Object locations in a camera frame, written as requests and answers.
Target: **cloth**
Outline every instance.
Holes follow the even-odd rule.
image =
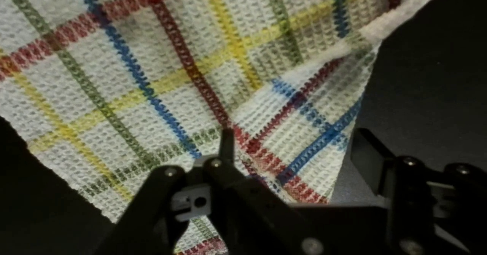
[[[112,222],[224,126],[245,175],[327,203],[379,44],[428,1],[0,0],[0,115]],[[225,251],[206,218],[176,249]]]

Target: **screw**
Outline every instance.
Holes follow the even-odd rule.
[[[323,244],[315,238],[306,238],[301,243],[301,248],[307,255],[319,255],[323,253]]]
[[[457,167],[457,171],[460,172],[463,175],[467,175],[467,174],[470,173],[470,170],[466,166],[464,166],[464,165],[459,165]]]
[[[406,157],[406,158],[403,159],[403,161],[404,161],[404,163],[407,163],[408,166],[414,166],[414,165],[416,165],[416,162],[411,157]]]
[[[212,160],[212,167],[219,167],[221,165],[221,160],[219,158],[214,158]]]
[[[168,168],[164,174],[166,174],[167,177],[172,177],[174,174],[177,173],[177,170],[175,170],[174,168],[170,167]]]
[[[416,241],[404,239],[399,241],[399,246],[407,255],[423,255],[423,247]]]

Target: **black surface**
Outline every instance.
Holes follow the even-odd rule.
[[[485,0],[433,0],[395,31],[357,125],[431,168],[464,161],[487,169],[484,13]],[[7,154],[18,157],[6,163]],[[108,219],[25,151],[2,144],[0,155],[0,254],[90,254]],[[377,199],[346,158],[332,203],[351,201]]]

